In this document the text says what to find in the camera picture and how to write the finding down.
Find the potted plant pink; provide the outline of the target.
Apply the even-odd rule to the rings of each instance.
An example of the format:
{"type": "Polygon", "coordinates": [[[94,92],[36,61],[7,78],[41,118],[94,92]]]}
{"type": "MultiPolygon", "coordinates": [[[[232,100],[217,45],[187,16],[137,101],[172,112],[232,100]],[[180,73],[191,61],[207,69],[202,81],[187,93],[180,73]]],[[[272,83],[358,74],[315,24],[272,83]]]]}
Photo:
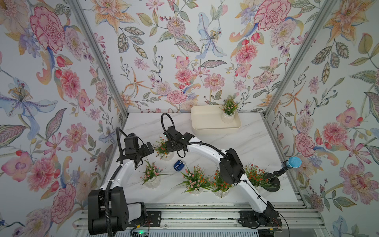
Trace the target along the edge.
{"type": "Polygon", "coordinates": [[[202,191],[212,191],[210,176],[207,176],[203,168],[198,164],[192,168],[186,167],[181,172],[183,181],[175,187],[185,188],[183,193],[200,194],[202,191]]]}

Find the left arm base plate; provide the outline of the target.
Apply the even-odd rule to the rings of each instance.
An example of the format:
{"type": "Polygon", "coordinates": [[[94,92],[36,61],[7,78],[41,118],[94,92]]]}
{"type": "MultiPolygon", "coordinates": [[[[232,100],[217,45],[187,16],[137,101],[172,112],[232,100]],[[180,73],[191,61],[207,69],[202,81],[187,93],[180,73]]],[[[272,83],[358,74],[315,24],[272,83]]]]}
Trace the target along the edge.
{"type": "Polygon", "coordinates": [[[127,227],[160,227],[161,211],[142,212],[141,216],[131,220],[127,227]]]}

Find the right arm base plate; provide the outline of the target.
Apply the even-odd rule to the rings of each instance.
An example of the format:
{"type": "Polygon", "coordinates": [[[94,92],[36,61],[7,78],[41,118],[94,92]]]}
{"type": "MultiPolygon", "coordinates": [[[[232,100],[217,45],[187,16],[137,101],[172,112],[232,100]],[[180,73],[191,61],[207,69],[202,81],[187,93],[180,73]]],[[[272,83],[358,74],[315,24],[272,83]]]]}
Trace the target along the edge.
{"type": "Polygon", "coordinates": [[[259,227],[278,228],[282,227],[282,220],[277,211],[257,213],[255,211],[240,211],[239,224],[243,227],[257,229],[259,227]]]}

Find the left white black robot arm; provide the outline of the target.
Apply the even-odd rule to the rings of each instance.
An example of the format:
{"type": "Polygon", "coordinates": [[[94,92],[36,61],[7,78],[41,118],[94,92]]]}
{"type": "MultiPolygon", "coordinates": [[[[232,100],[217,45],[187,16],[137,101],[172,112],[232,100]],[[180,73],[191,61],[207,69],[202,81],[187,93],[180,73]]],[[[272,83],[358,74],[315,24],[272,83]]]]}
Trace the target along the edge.
{"type": "Polygon", "coordinates": [[[88,232],[90,235],[116,233],[128,226],[137,229],[148,222],[146,206],[143,202],[126,201],[124,187],[135,170],[144,164],[143,158],[154,150],[151,143],[139,145],[140,140],[134,133],[125,134],[116,129],[119,157],[117,168],[112,176],[99,189],[88,195],[88,232]]]}

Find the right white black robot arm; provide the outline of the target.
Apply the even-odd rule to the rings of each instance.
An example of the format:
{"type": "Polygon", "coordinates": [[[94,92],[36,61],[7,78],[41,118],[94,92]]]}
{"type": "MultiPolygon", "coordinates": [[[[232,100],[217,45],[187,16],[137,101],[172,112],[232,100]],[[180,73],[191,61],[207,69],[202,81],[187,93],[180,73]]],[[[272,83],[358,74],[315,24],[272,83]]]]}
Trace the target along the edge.
{"type": "Polygon", "coordinates": [[[221,178],[226,183],[235,185],[241,190],[244,198],[251,206],[253,216],[259,227],[282,226],[280,213],[251,184],[236,150],[232,148],[219,149],[202,142],[190,133],[181,134],[176,130],[174,121],[168,113],[163,113],[160,121],[163,135],[167,138],[168,152],[195,153],[214,162],[219,168],[221,178]]]}

